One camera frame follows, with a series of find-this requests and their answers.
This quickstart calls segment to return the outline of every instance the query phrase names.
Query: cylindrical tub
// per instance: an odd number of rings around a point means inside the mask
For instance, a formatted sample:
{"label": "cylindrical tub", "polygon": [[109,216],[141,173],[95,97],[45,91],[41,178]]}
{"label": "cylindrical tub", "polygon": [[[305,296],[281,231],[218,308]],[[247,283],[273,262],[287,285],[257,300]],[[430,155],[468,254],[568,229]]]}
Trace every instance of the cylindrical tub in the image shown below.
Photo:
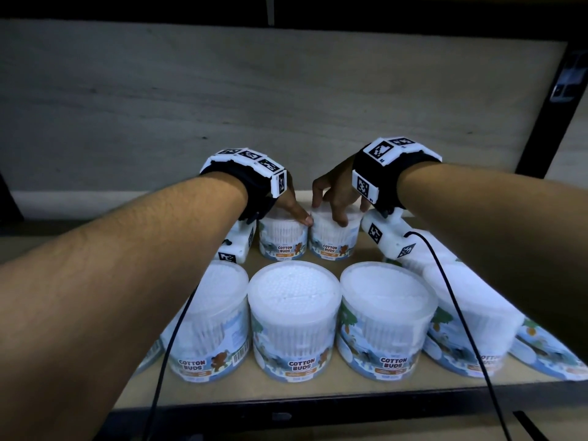
{"label": "cylindrical tub", "polygon": [[333,221],[330,203],[323,202],[320,207],[311,209],[315,223],[311,227],[309,243],[313,254],[325,260],[342,260],[353,254],[363,214],[354,205],[347,207],[345,212],[349,224],[342,228]]}
{"label": "cylindrical tub", "polygon": [[[182,379],[219,379],[233,371],[249,351],[247,280],[245,269],[239,265],[218,260],[210,263],[169,356],[172,371]],[[164,348],[182,309],[161,334]]]}
{"label": "cylindrical tub", "polygon": [[437,309],[435,291],[406,269],[378,262],[349,266],[341,288],[337,348],[345,362],[370,379],[410,376]]}
{"label": "cylindrical tub", "polygon": [[259,221],[259,251],[265,258],[296,260],[305,253],[307,240],[308,228],[278,207]]}
{"label": "cylindrical tub", "polygon": [[283,382],[314,378],[331,358],[341,286],[314,263],[264,267],[247,288],[255,359]]}
{"label": "cylindrical tub", "polygon": [[151,367],[153,363],[158,360],[159,356],[164,354],[164,347],[161,345],[161,341],[157,339],[155,343],[151,346],[147,354],[133,373],[133,376],[142,373],[143,371],[147,370],[147,368]]}
{"label": "cylindrical tub", "polygon": [[[447,263],[443,269],[488,375],[492,376],[502,368],[504,357],[525,317],[463,263]],[[439,297],[439,307],[431,321],[424,351],[450,371],[483,378],[437,265],[425,267],[423,278]]]}
{"label": "cylindrical tub", "polygon": [[588,367],[562,342],[525,318],[510,353],[546,375],[563,380],[588,380]]}
{"label": "cylindrical tub", "polygon": [[[450,263],[459,261],[456,255],[446,248],[437,238],[426,230],[415,229],[415,232],[420,233],[423,237],[427,238],[427,241],[435,251],[437,258],[441,263]],[[415,242],[415,246],[408,254],[398,257],[396,260],[391,260],[384,257],[383,261],[391,263],[396,266],[402,266],[417,275],[422,275],[423,270],[430,264],[436,264],[431,251],[425,242],[416,235],[411,235],[409,238]]]}

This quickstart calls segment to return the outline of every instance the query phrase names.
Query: wrist-mounted device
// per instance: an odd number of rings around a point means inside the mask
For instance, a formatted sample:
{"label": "wrist-mounted device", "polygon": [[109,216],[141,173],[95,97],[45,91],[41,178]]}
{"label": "wrist-mounted device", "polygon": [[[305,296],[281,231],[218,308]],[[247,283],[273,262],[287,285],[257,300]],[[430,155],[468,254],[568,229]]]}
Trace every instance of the wrist-mounted device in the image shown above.
{"label": "wrist-mounted device", "polygon": [[246,220],[247,224],[263,218],[288,188],[286,169],[249,148],[221,150],[210,156],[200,174],[214,171],[232,175],[245,186],[247,206],[239,220]]}
{"label": "wrist-mounted device", "polygon": [[420,162],[441,161],[437,153],[404,136],[377,138],[355,155],[352,183],[387,218],[394,208],[406,208],[396,192],[401,173]]}

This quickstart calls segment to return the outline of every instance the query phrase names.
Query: cable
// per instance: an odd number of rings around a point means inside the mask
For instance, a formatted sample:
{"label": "cable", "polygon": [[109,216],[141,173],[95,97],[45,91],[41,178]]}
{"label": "cable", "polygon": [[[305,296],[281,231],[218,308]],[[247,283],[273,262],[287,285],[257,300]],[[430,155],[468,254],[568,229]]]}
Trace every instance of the cable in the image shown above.
{"label": "cable", "polygon": [[445,281],[445,285],[447,286],[447,291],[449,291],[449,295],[451,296],[453,306],[455,306],[455,309],[458,312],[459,319],[462,321],[463,328],[466,330],[467,338],[470,341],[470,344],[472,344],[472,349],[473,349],[474,354],[476,356],[476,360],[480,364],[481,372],[484,375],[484,379],[486,379],[486,385],[488,385],[490,399],[492,400],[492,404],[494,404],[494,409],[496,410],[496,415],[498,415],[498,420],[500,421],[502,431],[504,432],[504,437],[507,439],[507,441],[512,441],[511,433],[509,432],[508,428],[506,427],[506,422],[504,422],[504,416],[502,415],[502,410],[500,409],[500,404],[498,404],[498,399],[496,399],[496,394],[494,393],[494,387],[492,386],[492,382],[490,381],[490,377],[488,376],[488,371],[486,371],[486,366],[484,365],[484,362],[481,359],[480,351],[478,351],[478,349],[477,349],[477,346],[474,342],[474,338],[472,337],[472,333],[470,333],[470,329],[467,327],[466,319],[463,317],[462,310],[460,309],[460,307],[458,305],[458,301],[455,298],[455,295],[453,294],[453,289],[451,289],[451,285],[449,284],[449,280],[447,280],[447,276],[445,275],[445,271],[443,270],[443,267],[441,267],[441,263],[439,262],[439,259],[437,258],[435,251],[433,250],[433,248],[431,247],[431,245],[427,241],[427,238],[423,237],[420,233],[413,232],[413,231],[406,232],[404,237],[406,238],[409,235],[416,235],[417,237],[420,237],[424,241],[424,244],[426,244],[427,247],[429,248],[429,250],[431,251],[433,258],[435,259],[435,263],[437,263],[437,267],[441,271],[441,275],[443,276],[443,280]]}
{"label": "cable", "polygon": [[186,315],[186,311],[189,308],[190,303],[192,303],[192,299],[194,298],[194,293],[196,292],[196,289],[198,289],[198,287],[196,287],[194,289],[194,291],[192,292],[192,294],[190,294],[190,297],[188,298],[186,305],[184,305],[182,313],[180,314],[180,318],[178,319],[178,322],[176,323],[176,327],[173,329],[172,337],[169,340],[168,348],[165,350],[164,361],[161,364],[161,370],[159,370],[159,378],[157,380],[157,386],[155,387],[155,394],[153,395],[153,401],[151,402],[149,416],[147,417],[147,422],[145,423],[145,428],[143,429],[143,437],[141,438],[142,441],[147,441],[149,439],[149,437],[151,436],[151,431],[153,429],[153,421],[155,420],[155,412],[157,410],[157,401],[159,400],[159,393],[161,392],[161,384],[163,384],[163,382],[164,382],[165,367],[168,364],[168,358],[169,358],[169,354],[172,351],[173,341],[176,340],[176,335],[178,334],[178,330],[180,329],[180,325],[182,324],[184,316]]}

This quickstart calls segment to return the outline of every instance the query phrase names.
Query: forearm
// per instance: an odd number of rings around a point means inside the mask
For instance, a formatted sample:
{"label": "forearm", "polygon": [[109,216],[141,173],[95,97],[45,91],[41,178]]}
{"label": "forearm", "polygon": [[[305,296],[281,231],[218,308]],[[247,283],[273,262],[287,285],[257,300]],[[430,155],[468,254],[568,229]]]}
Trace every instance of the forearm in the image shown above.
{"label": "forearm", "polygon": [[588,193],[555,182],[423,163],[401,202],[460,259],[588,359]]}
{"label": "forearm", "polygon": [[211,173],[0,267],[0,432],[92,437],[246,202]]}

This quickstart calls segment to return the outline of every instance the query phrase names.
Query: black wrist strap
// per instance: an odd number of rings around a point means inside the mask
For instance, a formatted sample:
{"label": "black wrist strap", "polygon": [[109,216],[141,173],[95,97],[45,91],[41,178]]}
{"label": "black wrist strap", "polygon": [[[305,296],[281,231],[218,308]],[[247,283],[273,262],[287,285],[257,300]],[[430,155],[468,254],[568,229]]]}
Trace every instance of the black wrist strap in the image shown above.
{"label": "black wrist strap", "polygon": [[200,174],[205,175],[214,171],[234,176],[245,186],[247,190],[247,206],[239,216],[239,220],[246,220],[247,224],[251,224],[255,220],[261,220],[276,203],[277,198],[273,198],[271,195],[269,178],[260,175],[251,167],[243,166],[233,161],[212,161]]}
{"label": "black wrist strap", "polygon": [[440,163],[437,158],[420,151],[402,153],[388,165],[382,166],[377,160],[366,155],[362,149],[355,155],[353,169],[361,177],[378,187],[378,200],[373,206],[386,218],[396,207],[406,208],[398,198],[398,178],[404,170],[421,162]]}

